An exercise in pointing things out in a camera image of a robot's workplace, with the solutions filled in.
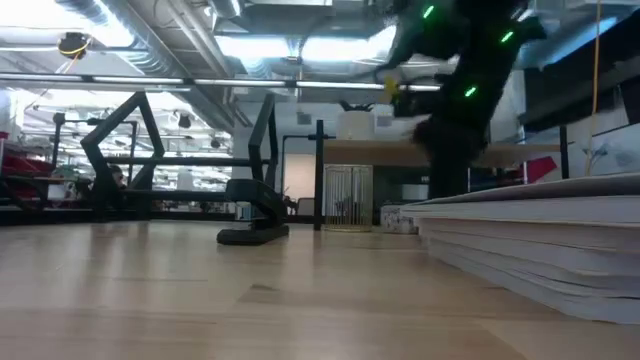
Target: wire cage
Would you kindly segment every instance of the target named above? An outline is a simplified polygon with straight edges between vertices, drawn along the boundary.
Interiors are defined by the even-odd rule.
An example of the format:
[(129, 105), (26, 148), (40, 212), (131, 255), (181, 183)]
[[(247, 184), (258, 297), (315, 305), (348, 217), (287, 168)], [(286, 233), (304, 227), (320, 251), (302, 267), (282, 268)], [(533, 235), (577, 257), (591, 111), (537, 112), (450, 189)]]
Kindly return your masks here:
[(371, 231), (373, 222), (373, 167), (325, 167), (325, 229)]

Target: green led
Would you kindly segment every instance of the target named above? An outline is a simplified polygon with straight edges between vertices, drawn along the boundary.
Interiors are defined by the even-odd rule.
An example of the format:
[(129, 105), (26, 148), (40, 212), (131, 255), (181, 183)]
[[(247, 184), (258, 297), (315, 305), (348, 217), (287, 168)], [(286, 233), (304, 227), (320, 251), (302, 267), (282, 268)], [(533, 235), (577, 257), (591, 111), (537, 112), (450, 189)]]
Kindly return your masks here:
[(465, 97), (470, 97), (471, 95), (475, 94), (476, 91), (478, 91), (478, 88), (475, 86), (472, 86), (469, 88), (469, 90), (467, 90), (467, 92), (464, 93)]
[(505, 36), (502, 37), (502, 40), (500, 40), (500, 42), (506, 43), (507, 41), (509, 41), (509, 39), (511, 39), (512, 36), (513, 36), (513, 31), (509, 31)]
[(433, 6), (433, 5), (429, 6), (429, 8), (427, 9), (427, 11), (425, 11), (425, 12), (424, 12), (424, 14), (422, 14), (422, 18), (423, 18), (423, 19), (428, 18), (428, 17), (429, 17), (429, 15), (431, 15), (431, 13), (433, 12), (433, 10), (434, 10), (435, 8), (436, 8), (436, 7), (435, 7), (435, 6)]

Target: wooden desk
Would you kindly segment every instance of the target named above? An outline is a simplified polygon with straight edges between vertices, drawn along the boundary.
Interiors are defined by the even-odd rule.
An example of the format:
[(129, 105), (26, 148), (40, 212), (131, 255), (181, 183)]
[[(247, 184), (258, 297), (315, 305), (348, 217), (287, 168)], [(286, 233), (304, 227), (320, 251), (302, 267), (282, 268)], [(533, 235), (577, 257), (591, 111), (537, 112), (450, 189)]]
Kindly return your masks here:
[[(476, 161), (486, 168), (504, 168), (560, 152), (559, 145), (493, 144)], [(325, 164), (422, 167), (428, 165), (425, 154), (405, 141), (327, 140)]]

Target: stack of paper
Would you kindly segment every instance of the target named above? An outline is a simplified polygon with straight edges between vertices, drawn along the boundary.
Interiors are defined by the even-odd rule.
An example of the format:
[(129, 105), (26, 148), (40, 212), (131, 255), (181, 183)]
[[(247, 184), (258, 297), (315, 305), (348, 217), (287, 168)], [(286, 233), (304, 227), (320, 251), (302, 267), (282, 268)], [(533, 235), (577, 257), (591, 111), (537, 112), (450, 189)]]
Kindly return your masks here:
[(407, 205), (434, 257), (585, 319), (640, 324), (640, 175)]

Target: black robot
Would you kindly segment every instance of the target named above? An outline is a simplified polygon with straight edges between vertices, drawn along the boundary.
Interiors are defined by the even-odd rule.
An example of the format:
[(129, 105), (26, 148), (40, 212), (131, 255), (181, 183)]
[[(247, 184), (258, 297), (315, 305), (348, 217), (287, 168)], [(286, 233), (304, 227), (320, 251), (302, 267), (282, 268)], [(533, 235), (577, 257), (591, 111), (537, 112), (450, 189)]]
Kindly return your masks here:
[(523, 0), (399, 0), (394, 5), (396, 41), (379, 70), (395, 68), (415, 53), (438, 59), (459, 55), (453, 74), (436, 76), (442, 87), (435, 96), (400, 91), (392, 105), (397, 117), (431, 114), (413, 133), (413, 142), (431, 162), (429, 197), (464, 194), (468, 168), (487, 146), (487, 127), (520, 48), (546, 34), (536, 17), (519, 19), (526, 10)]

